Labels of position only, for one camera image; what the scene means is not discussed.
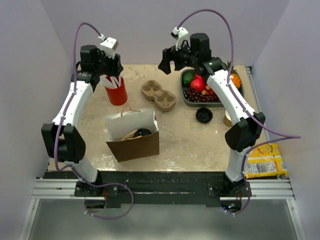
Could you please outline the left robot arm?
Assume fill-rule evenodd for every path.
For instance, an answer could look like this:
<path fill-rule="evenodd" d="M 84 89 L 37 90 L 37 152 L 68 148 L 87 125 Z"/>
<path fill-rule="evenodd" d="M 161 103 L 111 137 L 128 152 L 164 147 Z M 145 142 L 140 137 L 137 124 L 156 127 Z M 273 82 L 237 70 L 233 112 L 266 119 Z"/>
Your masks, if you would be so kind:
<path fill-rule="evenodd" d="M 84 45 L 80 48 L 80 61 L 75 64 L 67 97 L 51 123 L 41 127 L 41 134 L 48 156 L 54 160 L 55 168 L 61 171 L 59 163 L 78 177 L 76 188 L 92 196 L 99 196 L 104 190 L 101 173 L 86 157 L 86 143 L 78 131 L 80 118 L 100 77 L 119 77 L 123 67 L 116 47 L 101 44 Z"/>

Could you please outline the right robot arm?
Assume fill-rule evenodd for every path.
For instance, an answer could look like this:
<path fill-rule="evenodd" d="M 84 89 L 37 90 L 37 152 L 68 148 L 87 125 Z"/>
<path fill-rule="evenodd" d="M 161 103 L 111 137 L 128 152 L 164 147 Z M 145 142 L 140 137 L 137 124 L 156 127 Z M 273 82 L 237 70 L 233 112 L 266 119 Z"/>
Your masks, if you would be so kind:
<path fill-rule="evenodd" d="M 174 62 L 175 71 L 194 68 L 196 74 L 204 77 L 230 116 L 232 127 L 225 133 L 230 155 L 218 192 L 233 197 L 244 185 L 246 155 L 260 137 L 266 117 L 262 112 L 257 113 L 242 97 L 228 76 L 226 64 L 212 56 L 210 40 L 205 33 L 189 35 L 180 27 L 174 28 L 171 35 L 176 44 L 162 51 L 158 68 L 167 75 L 171 73 L 171 62 Z"/>

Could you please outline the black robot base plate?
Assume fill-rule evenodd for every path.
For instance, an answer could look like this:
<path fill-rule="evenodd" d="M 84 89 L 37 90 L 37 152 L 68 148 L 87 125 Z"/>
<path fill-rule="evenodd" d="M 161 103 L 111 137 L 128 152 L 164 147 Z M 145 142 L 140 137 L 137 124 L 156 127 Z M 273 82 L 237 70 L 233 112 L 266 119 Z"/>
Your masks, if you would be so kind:
<path fill-rule="evenodd" d="M 49 180 L 74 180 L 76 197 L 106 200 L 108 208 L 122 204 L 222 206 L 222 198 L 252 196 L 248 185 L 232 183 L 222 171 L 100 171 L 94 186 L 71 171 L 51 171 Z"/>

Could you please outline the black coffee cup lid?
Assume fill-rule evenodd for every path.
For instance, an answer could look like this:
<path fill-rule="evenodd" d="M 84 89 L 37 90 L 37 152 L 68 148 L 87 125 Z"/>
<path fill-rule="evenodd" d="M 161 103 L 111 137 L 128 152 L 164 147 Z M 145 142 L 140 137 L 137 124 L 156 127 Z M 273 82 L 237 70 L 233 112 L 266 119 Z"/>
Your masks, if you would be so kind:
<path fill-rule="evenodd" d="M 147 128 L 139 128 L 137 129 L 134 134 L 133 138 L 145 137 L 151 135 L 151 131 Z"/>

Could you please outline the brown paper bag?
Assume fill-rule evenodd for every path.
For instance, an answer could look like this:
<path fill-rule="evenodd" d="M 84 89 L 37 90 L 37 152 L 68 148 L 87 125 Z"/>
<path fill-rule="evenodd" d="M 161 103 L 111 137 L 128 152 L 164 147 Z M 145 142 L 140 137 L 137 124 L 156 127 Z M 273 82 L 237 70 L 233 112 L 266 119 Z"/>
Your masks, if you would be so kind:
<path fill-rule="evenodd" d="M 160 134 L 153 108 L 130 109 L 104 117 L 106 144 L 118 162 L 156 156 L 160 154 Z M 151 135 L 133 138 L 141 128 Z"/>

